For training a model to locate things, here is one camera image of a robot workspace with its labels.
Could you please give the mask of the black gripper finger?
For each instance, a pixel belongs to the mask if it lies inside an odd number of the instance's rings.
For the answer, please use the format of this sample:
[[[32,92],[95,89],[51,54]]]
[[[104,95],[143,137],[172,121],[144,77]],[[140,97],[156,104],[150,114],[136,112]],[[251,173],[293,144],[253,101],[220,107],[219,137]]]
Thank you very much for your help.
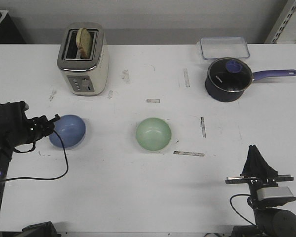
[[[278,171],[265,161],[256,145],[254,145],[254,173],[259,178],[278,177]]]
[[[250,145],[247,158],[243,167],[242,172],[240,173],[243,177],[254,177],[255,176],[255,156],[256,156],[256,145]]]
[[[56,114],[54,116],[54,118],[52,118],[51,120],[49,120],[48,122],[57,122],[58,120],[60,120],[60,116],[58,114]]]

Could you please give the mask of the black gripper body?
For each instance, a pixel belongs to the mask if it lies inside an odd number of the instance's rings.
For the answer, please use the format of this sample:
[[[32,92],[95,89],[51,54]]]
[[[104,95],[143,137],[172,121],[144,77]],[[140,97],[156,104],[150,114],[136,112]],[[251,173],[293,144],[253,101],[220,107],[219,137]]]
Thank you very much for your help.
[[[34,143],[53,133],[55,118],[48,120],[46,116],[34,117],[26,120],[26,143]]]
[[[275,178],[267,178],[265,181],[258,177],[227,177],[225,180],[226,184],[248,184],[252,195],[257,196],[257,190],[267,187],[278,187],[278,182],[289,182],[293,181],[294,178],[291,175],[279,175]]]

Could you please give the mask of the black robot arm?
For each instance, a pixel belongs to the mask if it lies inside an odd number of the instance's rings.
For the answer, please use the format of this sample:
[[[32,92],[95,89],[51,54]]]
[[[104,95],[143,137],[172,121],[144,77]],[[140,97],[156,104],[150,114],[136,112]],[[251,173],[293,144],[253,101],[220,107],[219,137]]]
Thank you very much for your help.
[[[59,119],[59,115],[48,120],[46,116],[27,119],[23,113],[0,114],[0,209],[5,183],[16,180],[16,178],[6,178],[13,153],[21,154],[22,151],[17,147],[27,144],[31,144],[32,147],[26,152],[34,151],[36,142],[52,134],[54,122]]]
[[[296,197],[288,187],[280,187],[279,182],[293,181],[290,174],[279,175],[262,157],[256,145],[250,145],[247,159],[239,177],[227,177],[226,184],[248,184],[249,194],[233,195],[247,197],[247,204],[253,210],[255,222],[245,226],[234,226],[232,237],[296,237],[296,215],[288,210],[278,209]]]

